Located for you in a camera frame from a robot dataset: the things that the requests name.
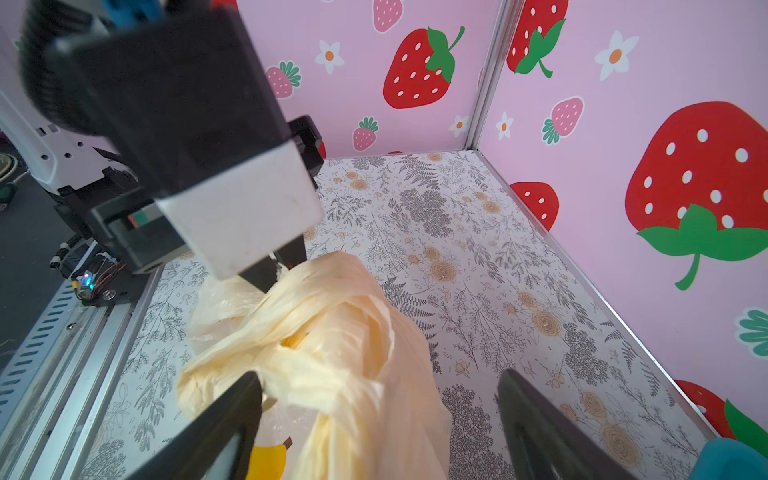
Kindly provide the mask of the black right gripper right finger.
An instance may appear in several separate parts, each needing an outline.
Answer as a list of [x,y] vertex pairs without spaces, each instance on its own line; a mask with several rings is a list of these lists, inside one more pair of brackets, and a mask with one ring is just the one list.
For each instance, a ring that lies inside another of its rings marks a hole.
[[517,371],[501,374],[496,400],[518,479],[632,477]]

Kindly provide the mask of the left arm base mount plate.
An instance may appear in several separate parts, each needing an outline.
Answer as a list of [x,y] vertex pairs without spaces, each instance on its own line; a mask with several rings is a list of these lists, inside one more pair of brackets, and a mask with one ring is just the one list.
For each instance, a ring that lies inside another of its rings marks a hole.
[[79,234],[59,245],[49,267],[65,279],[69,292],[89,307],[137,302],[151,278],[132,273],[124,261]]

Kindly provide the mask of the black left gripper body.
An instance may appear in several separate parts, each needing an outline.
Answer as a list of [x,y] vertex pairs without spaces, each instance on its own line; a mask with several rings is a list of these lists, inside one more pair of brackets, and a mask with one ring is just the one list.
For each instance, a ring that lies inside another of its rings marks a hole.
[[303,234],[322,217],[321,135],[308,115],[288,126],[290,141],[165,198],[152,198],[131,173],[107,168],[79,190],[61,189],[55,209],[134,275],[191,252],[215,278],[239,276],[266,292],[280,267],[306,261]]

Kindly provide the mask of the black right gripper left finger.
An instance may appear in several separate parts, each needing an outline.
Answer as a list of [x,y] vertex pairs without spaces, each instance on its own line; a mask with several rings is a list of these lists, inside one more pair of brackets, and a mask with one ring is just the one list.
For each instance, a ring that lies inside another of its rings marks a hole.
[[243,374],[132,479],[244,479],[262,415],[257,374]]

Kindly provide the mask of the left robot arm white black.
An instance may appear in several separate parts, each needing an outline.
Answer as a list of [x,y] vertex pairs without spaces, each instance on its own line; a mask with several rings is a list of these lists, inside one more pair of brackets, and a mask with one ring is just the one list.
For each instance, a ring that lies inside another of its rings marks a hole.
[[269,289],[306,258],[324,211],[313,119],[286,119],[269,87],[110,89],[87,109],[97,132],[44,118],[22,86],[1,87],[1,130],[63,219],[135,275],[185,254],[218,279]]

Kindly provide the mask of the translucent orange plastic bag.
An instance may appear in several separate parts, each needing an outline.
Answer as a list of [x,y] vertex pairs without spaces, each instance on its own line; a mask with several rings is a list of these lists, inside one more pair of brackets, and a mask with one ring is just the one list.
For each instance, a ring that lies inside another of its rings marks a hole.
[[451,413],[422,331],[354,255],[287,272],[234,333],[192,360],[176,387],[196,417],[254,372],[265,399],[313,411],[297,479],[444,479]]

